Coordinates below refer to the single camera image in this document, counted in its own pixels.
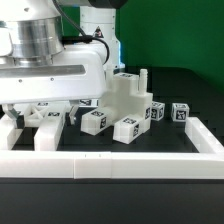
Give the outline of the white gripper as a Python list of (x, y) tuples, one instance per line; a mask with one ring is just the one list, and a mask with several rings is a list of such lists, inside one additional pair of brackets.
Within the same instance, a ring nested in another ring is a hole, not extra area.
[(68, 120), (74, 125), (81, 105), (78, 99), (99, 98), (106, 91), (105, 60), (102, 44), (74, 44), (55, 55), (50, 66), (1, 68), (2, 109), (16, 129), (23, 129), (24, 116), (13, 104), (70, 100)]

